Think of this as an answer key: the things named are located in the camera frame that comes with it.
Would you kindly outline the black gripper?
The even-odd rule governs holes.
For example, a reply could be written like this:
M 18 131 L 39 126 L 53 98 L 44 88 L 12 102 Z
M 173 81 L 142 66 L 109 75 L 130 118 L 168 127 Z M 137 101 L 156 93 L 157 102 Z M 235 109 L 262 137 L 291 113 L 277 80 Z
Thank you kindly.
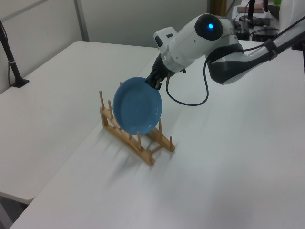
M 150 76 L 145 80 L 150 86 L 154 86 L 155 90 L 160 90 L 163 81 L 171 71 L 163 64 L 161 54 L 156 58 Z

